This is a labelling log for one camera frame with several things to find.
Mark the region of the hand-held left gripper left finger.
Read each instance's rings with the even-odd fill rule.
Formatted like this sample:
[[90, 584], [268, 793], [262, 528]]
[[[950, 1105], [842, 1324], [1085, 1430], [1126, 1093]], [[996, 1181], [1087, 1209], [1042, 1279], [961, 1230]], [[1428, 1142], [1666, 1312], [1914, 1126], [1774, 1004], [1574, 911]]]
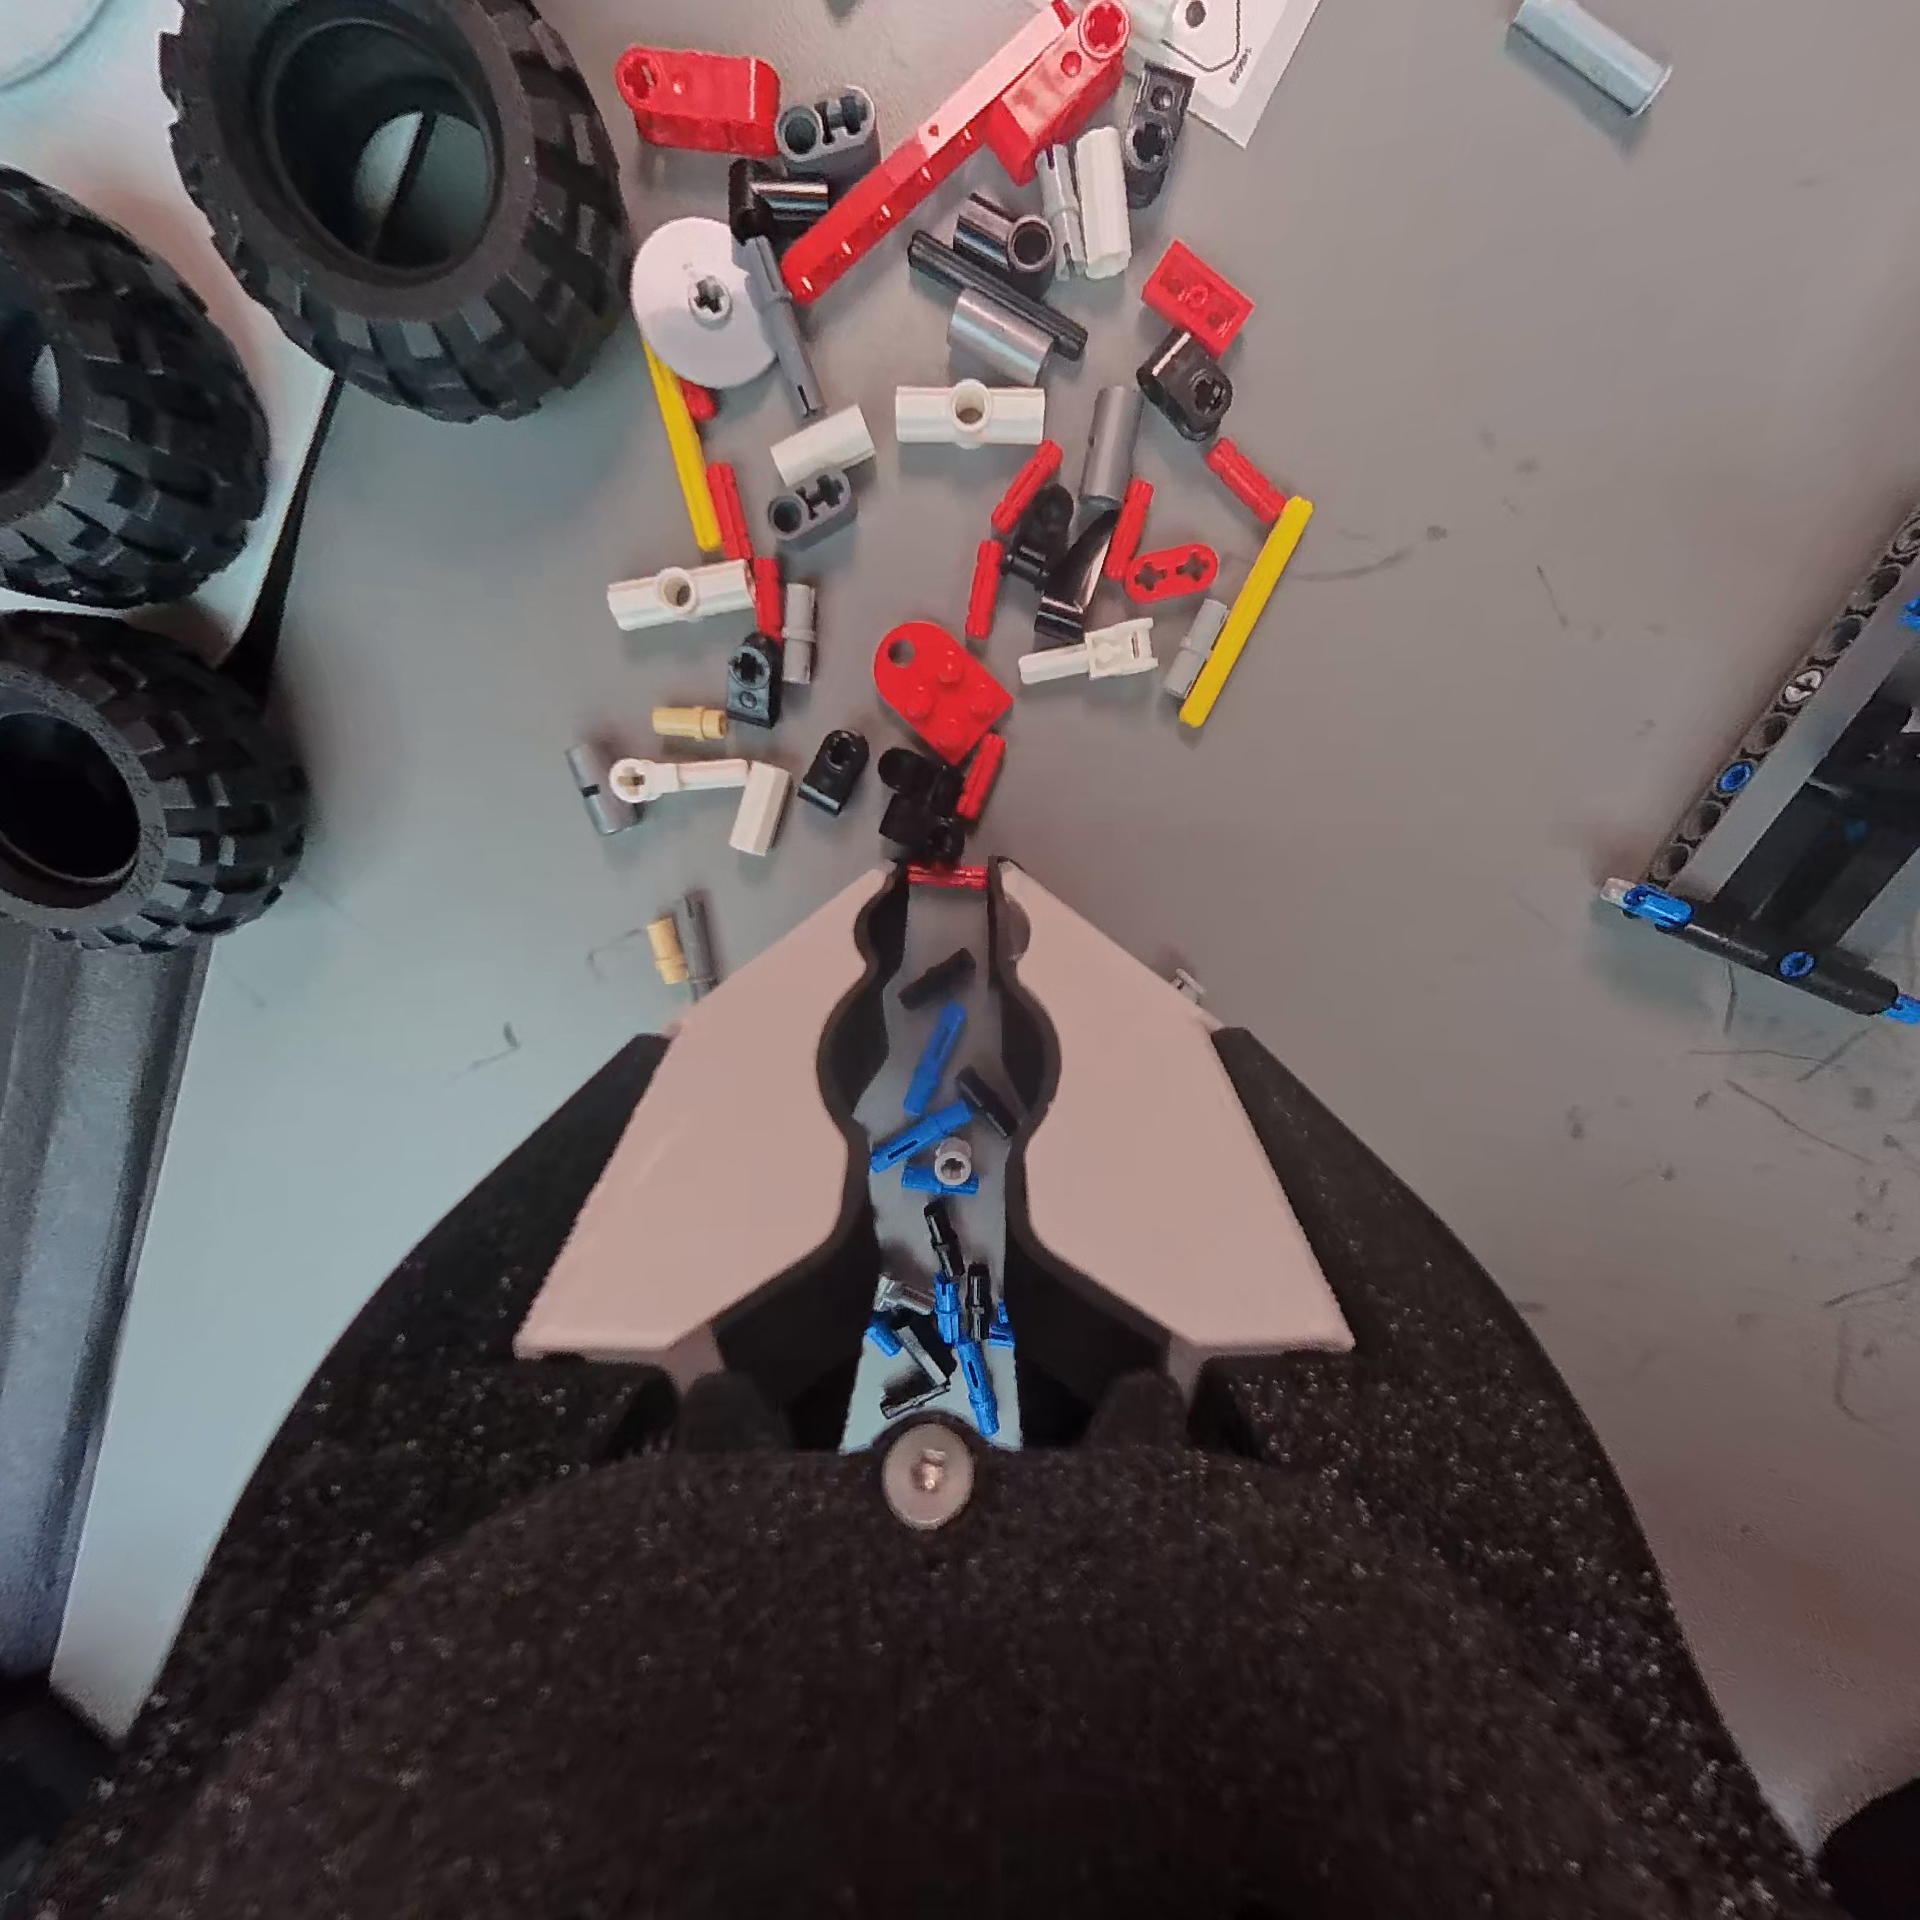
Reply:
[[887, 1060], [901, 863], [863, 872], [678, 1022], [512, 1351], [746, 1381], [831, 1448], [880, 1241], [856, 1101]]

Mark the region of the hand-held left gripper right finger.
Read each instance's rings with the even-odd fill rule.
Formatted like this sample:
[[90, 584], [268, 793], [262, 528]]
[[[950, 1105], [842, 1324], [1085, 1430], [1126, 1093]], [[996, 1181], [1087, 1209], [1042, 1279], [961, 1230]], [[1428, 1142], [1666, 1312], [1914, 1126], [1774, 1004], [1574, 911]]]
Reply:
[[1348, 1357], [1351, 1321], [1231, 1076], [1231, 1030], [1008, 856], [988, 908], [1020, 1105], [998, 1268], [1020, 1444], [1071, 1447], [1132, 1376], [1188, 1410], [1236, 1365]]

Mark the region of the toy brick chassis model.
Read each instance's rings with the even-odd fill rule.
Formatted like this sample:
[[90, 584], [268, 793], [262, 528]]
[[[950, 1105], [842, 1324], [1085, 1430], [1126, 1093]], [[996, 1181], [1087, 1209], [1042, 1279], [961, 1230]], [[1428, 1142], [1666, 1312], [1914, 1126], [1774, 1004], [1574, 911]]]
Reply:
[[1918, 512], [1694, 796], [1621, 919], [1865, 1018], [1912, 1028], [1914, 991], [1849, 951], [1918, 853]]

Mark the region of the grey desk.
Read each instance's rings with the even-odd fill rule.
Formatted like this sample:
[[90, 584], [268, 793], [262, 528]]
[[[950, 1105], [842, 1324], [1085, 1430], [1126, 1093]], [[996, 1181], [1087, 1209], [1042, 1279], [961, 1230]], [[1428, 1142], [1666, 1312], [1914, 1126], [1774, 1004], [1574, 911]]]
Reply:
[[[1257, 313], [1229, 431], [1316, 516], [1210, 719], [1022, 698], [985, 840], [1255, 1028], [1535, 1326], [1797, 1838], [1914, 1773], [1914, 1034], [1599, 911], [1914, 501], [1914, 5], [1594, 5], [1614, 133], [1510, 5], [1322, 5], [1136, 242]], [[317, 825], [210, 951], [55, 1681], [120, 1734], [260, 1452], [421, 1237], [636, 1032], [874, 856], [567, 780], [714, 653], [626, 328], [514, 423], [340, 398], [276, 689]]]

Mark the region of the pile of mixed small bricks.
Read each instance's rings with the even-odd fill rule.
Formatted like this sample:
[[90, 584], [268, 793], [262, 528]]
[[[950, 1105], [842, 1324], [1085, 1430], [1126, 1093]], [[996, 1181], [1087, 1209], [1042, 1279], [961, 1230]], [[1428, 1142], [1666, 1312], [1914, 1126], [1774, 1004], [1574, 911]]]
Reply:
[[[1200, 445], [1213, 477], [1266, 532], [1236, 599], [1201, 605], [1172, 665], [1167, 695], [1184, 727], [1207, 721], [1312, 516], [1304, 495], [1282, 493], [1222, 430], [1234, 398], [1222, 356], [1255, 301], [1182, 239], [1167, 242], [1140, 287], [1166, 338], [1132, 381], [1096, 391], [1076, 487], [1063, 482], [1064, 448], [1047, 431], [1039, 377], [1048, 360], [1076, 364], [1087, 346], [1087, 330], [1052, 301], [1052, 282], [1128, 270], [1132, 220], [1157, 202], [1190, 112], [1193, 77], [1158, 60], [1166, 18], [1167, 5], [1039, 5], [1033, 23], [892, 151], [877, 143], [866, 92], [783, 103], [776, 70], [754, 55], [636, 42], [614, 64], [641, 141], [732, 160], [726, 220], [661, 226], [630, 270], [632, 316], [669, 412], [695, 534], [724, 562], [613, 584], [608, 608], [626, 632], [794, 608], [800, 584], [752, 553], [736, 472], [704, 461], [682, 391], [732, 389], [778, 367], [802, 423], [770, 450], [778, 492], [767, 524], [789, 557], [831, 537], [852, 521], [850, 472], [874, 455], [874, 439], [855, 402], [828, 406], [800, 310], [896, 232], [908, 234], [909, 270], [950, 296], [950, 346], [992, 373], [902, 384], [896, 440], [1025, 452], [976, 550], [966, 636], [904, 621], [873, 658], [880, 701], [924, 746], [896, 756], [904, 780], [887, 813], [887, 831], [911, 861], [964, 863], [964, 830], [1001, 768], [998, 721], [1012, 693], [976, 649], [992, 636], [1004, 580], [1023, 580], [1039, 597], [1038, 649], [1020, 663], [1028, 685], [1154, 665], [1148, 617], [1090, 625], [1104, 584], [1134, 608], [1213, 584], [1210, 545], [1140, 548], [1152, 498], [1136, 472], [1145, 414]], [[1036, 185], [1042, 206], [972, 194], [949, 239], [909, 231], [908, 220], [977, 153], [994, 154], [1010, 185]]]

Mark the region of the black toy tire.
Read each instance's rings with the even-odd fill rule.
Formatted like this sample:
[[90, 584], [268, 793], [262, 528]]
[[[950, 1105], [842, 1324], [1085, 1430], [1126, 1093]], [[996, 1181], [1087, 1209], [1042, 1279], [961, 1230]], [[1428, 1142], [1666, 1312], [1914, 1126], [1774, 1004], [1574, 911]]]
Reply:
[[[356, 389], [446, 423], [528, 416], [626, 316], [614, 143], [535, 5], [182, 5], [157, 70], [225, 270]], [[409, 113], [463, 128], [484, 164], [457, 246], [349, 232], [356, 164]]]
[[1, 172], [1, 580], [173, 602], [245, 548], [269, 428], [204, 298], [128, 231]]
[[276, 903], [306, 813], [297, 756], [182, 644], [4, 614], [4, 920], [89, 951], [205, 944]]

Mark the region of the white sticker sheet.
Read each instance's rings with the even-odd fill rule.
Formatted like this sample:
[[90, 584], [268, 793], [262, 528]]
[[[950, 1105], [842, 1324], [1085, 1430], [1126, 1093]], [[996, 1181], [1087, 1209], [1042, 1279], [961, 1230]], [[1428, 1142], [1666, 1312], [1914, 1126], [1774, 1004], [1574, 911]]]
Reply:
[[1190, 112], [1248, 151], [1319, 1], [1172, 1], [1158, 60], [1190, 76]]

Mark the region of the light grey tube piece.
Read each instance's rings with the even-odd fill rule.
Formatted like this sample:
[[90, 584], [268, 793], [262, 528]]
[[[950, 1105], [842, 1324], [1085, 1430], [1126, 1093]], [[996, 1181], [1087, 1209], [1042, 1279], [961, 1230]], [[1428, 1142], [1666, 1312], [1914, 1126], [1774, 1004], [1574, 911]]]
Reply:
[[1582, 1], [1519, 1], [1509, 26], [1625, 119], [1652, 108], [1672, 73], [1671, 62], [1646, 52]]

